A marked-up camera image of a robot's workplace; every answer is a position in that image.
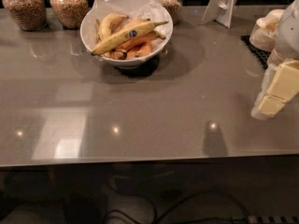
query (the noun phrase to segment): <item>gray countertop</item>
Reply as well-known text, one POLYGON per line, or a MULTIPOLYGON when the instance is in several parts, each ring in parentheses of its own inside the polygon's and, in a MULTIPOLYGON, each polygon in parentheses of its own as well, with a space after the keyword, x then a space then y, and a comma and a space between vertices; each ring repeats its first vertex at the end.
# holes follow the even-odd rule
POLYGON ((299 153, 298 98, 250 116, 264 70, 240 36, 272 8, 236 7, 229 30, 198 25, 204 9, 184 7, 167 53, 136 73, 96 61, 51 9, 34 33, 1 9, 0 166, 299 153))

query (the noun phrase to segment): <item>white stand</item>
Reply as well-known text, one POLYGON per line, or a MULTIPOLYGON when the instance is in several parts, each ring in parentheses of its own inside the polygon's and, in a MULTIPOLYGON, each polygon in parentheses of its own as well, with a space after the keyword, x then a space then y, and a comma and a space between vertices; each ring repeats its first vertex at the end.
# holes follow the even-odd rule
POLYGON ((227 28, 230 28, 236 1, 237 0, 210 0, 201 24, 215 20, 227 28))

